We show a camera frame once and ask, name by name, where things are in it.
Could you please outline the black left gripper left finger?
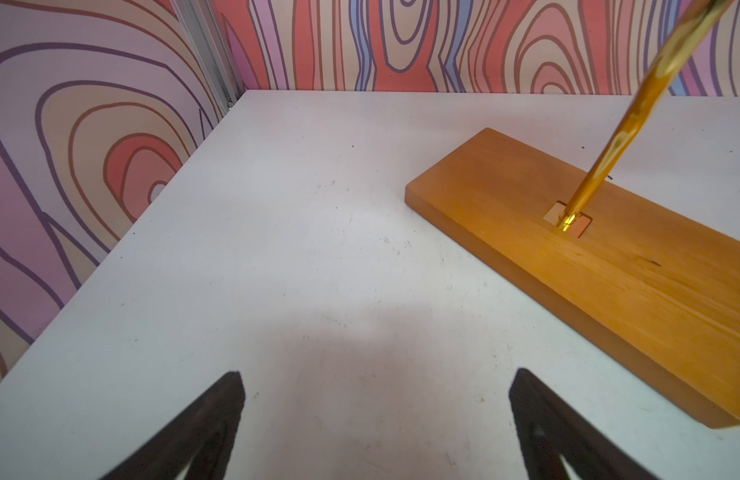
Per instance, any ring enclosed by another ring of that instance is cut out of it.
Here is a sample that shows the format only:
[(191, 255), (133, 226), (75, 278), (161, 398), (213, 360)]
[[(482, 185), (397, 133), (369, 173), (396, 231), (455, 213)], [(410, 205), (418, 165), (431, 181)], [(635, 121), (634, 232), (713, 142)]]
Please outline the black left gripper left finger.
[(223, 479), (233, 452), (246, 392), (229, 371), (106, 479)]

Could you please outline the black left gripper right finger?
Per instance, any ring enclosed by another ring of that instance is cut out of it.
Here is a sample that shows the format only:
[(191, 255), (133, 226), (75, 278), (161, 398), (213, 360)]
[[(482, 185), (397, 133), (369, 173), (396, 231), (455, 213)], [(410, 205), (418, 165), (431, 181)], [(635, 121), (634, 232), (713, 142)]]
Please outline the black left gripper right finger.
[(653, 479), (530, 370), (517, 370), (509, 399), (531, 479)]

